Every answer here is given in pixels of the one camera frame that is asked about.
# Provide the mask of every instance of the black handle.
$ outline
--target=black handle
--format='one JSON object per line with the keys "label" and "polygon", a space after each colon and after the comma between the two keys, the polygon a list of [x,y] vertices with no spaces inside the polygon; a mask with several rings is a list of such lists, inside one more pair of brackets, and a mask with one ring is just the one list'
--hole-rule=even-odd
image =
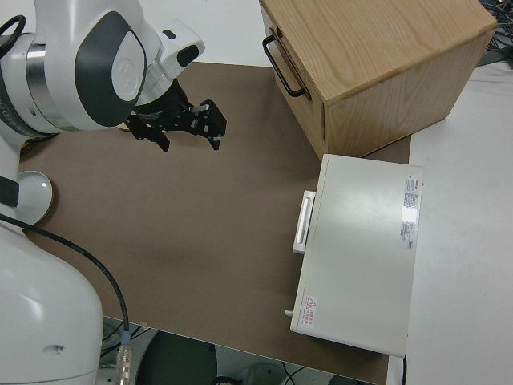
{"label": "black handle", "polygon": [[273,66],[274,71],[276,71],[276,73],[278,75],[278,78],[280,78],[280,81],[283,84],[283,87],[285,87],[285,90],[287,91],[287,93],[290,96],[292,96],[293,98],[297,98],[298,96],[304,95],[305,94],[305,89],[304,88],[300,88],[297,91],[293,91],[292,88],[290,88],[289,84],[287,83],[287,80],[285,80],[285,77],[281,73],[280,68],[278,68],[278,65],[274,61],[274,58],[271,55],[271,52],[267,48],[268,44],[273,42],[273,41],[275,41],[275,40],[276,40],[276,38],[274,37],[273,34],[271,34],[270,36],[265,38],[264,41],[262,42],[262,47],[264,48],[264,52],[267,55],[267,57],[269,59],[269,62],[271,62],[271,65]]}

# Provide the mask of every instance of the cable connector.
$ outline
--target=cable connector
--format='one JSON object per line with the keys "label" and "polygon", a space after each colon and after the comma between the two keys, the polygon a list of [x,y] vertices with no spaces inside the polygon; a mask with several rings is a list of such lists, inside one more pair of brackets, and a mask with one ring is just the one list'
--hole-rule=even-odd
{"label": "cable connector", "polygon": [[121,345],[115,365],[115,385],[128,385],[130,383],[131,347],[130,331],[121,333]]}

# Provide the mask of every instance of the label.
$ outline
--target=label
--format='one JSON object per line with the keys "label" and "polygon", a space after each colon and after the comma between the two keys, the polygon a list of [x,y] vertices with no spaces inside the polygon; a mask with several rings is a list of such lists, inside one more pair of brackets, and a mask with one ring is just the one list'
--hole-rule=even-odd
{"label": "label", "polygon": [[408,176],[404,187],[404,200],[402,202],[400,244],[404,249],[412,250],[415,247],[417,235],[418,193],[421,181],[416,176]]}
{"label": "label", "polygon": [[305,295],[301,309],[301,326],[313,327],[318,299],[312,295]]}

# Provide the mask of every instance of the white handle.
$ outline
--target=white handle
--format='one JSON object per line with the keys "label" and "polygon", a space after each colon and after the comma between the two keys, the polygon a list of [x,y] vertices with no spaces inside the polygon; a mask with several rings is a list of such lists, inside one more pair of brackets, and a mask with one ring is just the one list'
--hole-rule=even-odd
{"label": "white handle", "polygon": [[304,254],[306,248],[306,239],[310,227],[310,217],[312,216],[313,200],[315,192],[305,191],[303,193],[303,201],[301,202],[301,211],[297,220],[296,236],[294,237],[294,253]]}

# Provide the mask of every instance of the warning label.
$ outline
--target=warning label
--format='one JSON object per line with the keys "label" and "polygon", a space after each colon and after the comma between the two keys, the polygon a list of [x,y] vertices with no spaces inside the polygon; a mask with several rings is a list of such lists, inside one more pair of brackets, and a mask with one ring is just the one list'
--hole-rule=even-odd
{"label": "warning label", "polygon": [[313,324],[315,323],[317,303],[317,297],[314,297],[312,295],[305,296],[301,312],[301,326],[313,327]]}

